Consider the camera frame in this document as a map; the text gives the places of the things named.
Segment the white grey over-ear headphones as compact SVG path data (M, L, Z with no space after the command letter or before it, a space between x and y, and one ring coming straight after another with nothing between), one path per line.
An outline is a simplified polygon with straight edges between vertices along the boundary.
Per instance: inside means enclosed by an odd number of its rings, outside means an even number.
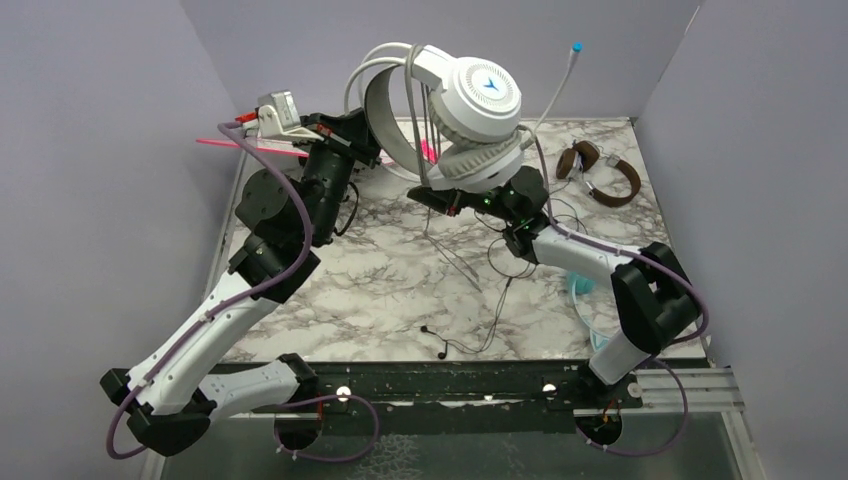
M535 131L520 123L522 94L507 70L478 57L454 57L432 45L396 46L405 56L383 57L382 46L369 52L350 74L344 97L359 97L379 146L414 176L417 186L481 193L529 166L524 160L530 142L523 135ZM396 71L404 76L409 104L414 102L411 85L421 84L425 125L449 143L435 165L422 156L420 125L413 125L411 140L398 125L389 94Z

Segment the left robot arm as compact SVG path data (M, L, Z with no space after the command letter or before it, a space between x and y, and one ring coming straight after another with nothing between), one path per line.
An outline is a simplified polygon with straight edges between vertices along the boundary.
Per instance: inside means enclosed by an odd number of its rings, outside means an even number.
M283 305L319 266L317 249L337 234L340 204L356 164L374 166L380 149L365 112L297 120L307 133L304 170L292 179L246 138L239 117L219 130L260 163L237 215L249 229L217 283L190 317L148 358L113 368L100 384L138 452L173 456L217 421L258 408L303 411L319 403L319 379L295 353L247 370L214 368L255 324Z

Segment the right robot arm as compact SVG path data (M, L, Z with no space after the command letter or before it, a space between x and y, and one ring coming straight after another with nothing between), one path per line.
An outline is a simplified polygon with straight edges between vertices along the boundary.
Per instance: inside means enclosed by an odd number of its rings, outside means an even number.
M417 186L407 196L448 216L471 208L501 219L502 236L515 257L577 273L612 290L619 330L592 355L576 383L579 398L589 406L612 399L620 380L707 317L669 246L621 246L565 228L547 212L549 193L535 168L523 166L504 185L481 193Z

